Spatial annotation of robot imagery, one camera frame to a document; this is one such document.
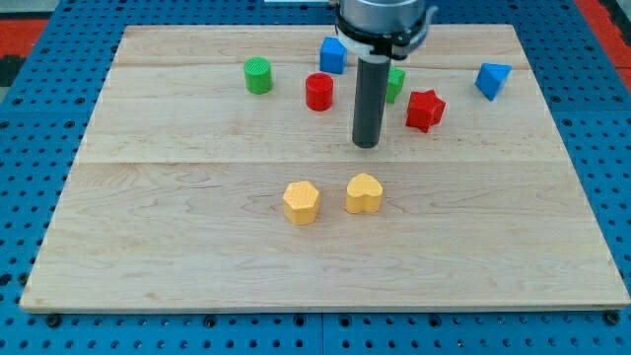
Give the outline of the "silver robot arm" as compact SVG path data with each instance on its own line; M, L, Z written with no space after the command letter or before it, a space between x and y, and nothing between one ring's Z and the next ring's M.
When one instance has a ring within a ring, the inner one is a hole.
M365 62L401 61L424 42L437 12L425 0L340 0L335 30Z

